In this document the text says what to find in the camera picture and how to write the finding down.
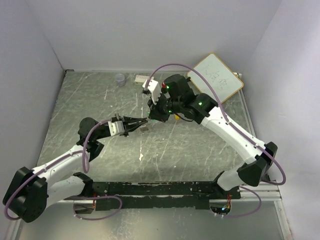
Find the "large silver keyring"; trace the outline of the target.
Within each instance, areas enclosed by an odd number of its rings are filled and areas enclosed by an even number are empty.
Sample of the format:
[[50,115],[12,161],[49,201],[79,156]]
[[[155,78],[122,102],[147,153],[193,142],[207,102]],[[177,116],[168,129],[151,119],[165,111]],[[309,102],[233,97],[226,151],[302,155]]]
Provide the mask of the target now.
[[149,128],[147,126],[142,126],[139,128],[141,132],[145,132],[145,131],[148,131]]

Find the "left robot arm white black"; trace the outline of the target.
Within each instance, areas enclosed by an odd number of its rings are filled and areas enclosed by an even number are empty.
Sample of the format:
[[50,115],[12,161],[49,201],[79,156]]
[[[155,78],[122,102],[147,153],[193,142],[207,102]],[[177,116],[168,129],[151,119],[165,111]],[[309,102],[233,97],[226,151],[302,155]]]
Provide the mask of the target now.
[[36,220],[45,209],[60,200],[76,197],[94,200],[93,180],[87,176],[90,162],[104,145],[100,139],[125,136],[146,124],[146,117],[116,115],[97,121],[91,117],[79,123],[79,141],[61,156],[38,167],[18,169],[3,197],[4,216],[26,223]]

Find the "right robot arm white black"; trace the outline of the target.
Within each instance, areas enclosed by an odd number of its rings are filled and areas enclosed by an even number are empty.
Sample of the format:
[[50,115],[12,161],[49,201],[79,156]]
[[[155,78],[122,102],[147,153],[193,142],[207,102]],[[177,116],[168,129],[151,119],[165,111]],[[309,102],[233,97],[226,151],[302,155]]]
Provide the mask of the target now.
[[150,94],[149,118],[166,122],[170,115],[182,114],[185,118],[217,134],[242,158],[243,163],[231,170],[223,171],[214,180],[212,193],[223,199],[230,190],[246,184],[256,187],[264,180],[272,165],[278,147],[275,143],[264,143],[248,133],[228,116],[223,116],[218,103],[206,93],[195,94],[188,84],[189,78],[174,74],[159,83],[146,80],[143,92]]

